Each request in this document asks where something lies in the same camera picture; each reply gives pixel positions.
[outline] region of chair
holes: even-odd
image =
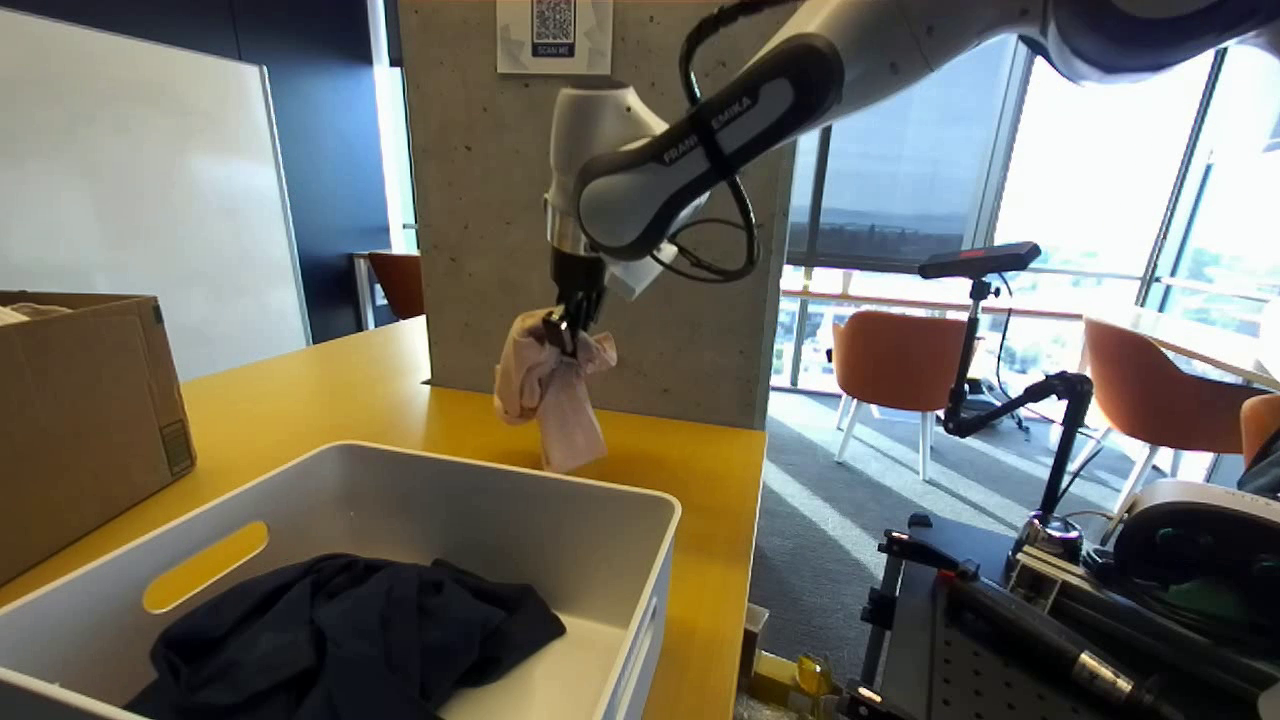
[[[1280,435],[1280,395],[1248,395],[1239,403],[1239,458],[1251,466]]]
[[[1091,402],[1107,424],[1147,454],[1131,466],[1111,518],[1139,491],[1158,448],[1172,454],[1239,454],[1239,403],[1248,386],[1219,386],[1176,367],[1147,336],[1083,320],[1083,364]]]
[[[920,480],[933,459],[933,413],[948,409],[965,347],[965,320],[943,317],[901,317],[901,314],[857,314],[836,330],[830,364],[839,402],[846,409],[845,441],[857,428],[863,403],[920,413]]]
[[[424,255],[369,254],[372,279],[382,289],[393,317],[424,317]]]

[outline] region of black cable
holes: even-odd
[[[698,53],[713,35],[718,35],[729,26],[737,26],[737,19],[751,16],[751,13],[774,10],[774,3],[790,3],[790,0],[739,0],[739,3],[725,3],[725,10],[717,10],[713,16],[703,16],[703,19],[682,35],[682,47],[678,47],[678,89],[682,89],[682,101],[687,101],[687,108],[693,108],[693,129],[695,129],[695,142],[698,142],[713,173],[729,183],[729,197],[731,197],[739,220],[713,215],[713,220],[678,225],[668,243],[678,254],[678,261],[682,261],[687,267],[678,267],[678,263],[670,263],[670,261],[661,261],[661,255],[651,254],[651,261],[656,261],[662,273],[670,273],[670,275],[682,275],[682,279],[695,279],[695,284],[731,284],[731,279],[751,275],[751,267],[756,267],[756,250],[758,250],[756,209],[751,209],[751,197],[746,197],[742,179],[731,173],[731,166],[729,166],[729,155],[725,155],[725,149],[718,149],[718,142],[717,142],[717,129],[713,129],[706,117],[703,117],[703,94],[698,94],[698,82],[695,82],[695,68],[693,68],[693,64],[695,64],[695,53]],[[703,261],[698,254],[693,254],[687,243],[678,243],[682,231],[706,229],[706,225],[725,225],[725,229],[739,229],[739,231],[742,231],[742,261],[739,261],[737,267],[713,263],[713,261]]]

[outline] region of floor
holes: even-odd
[[[1015,537],[1031,518],[1057,454],[1052,416],[1024,416],[1024,428],[1001,420],[968,441],[936,428],[926,480],[915,478],[915,428],[912,413],[863,413],[836,459],[836,395],[773,391],[751,571],[751,605],[769,607],[758,649],[815,655],[836,680],[846,680],[863,660],[859,611],[878,579],[876,545],[889,529],[926,512]],[[1066,490],[1061,512],[1083,531],[1104,529],[1128,466],[1122,445],[1107,445]]]

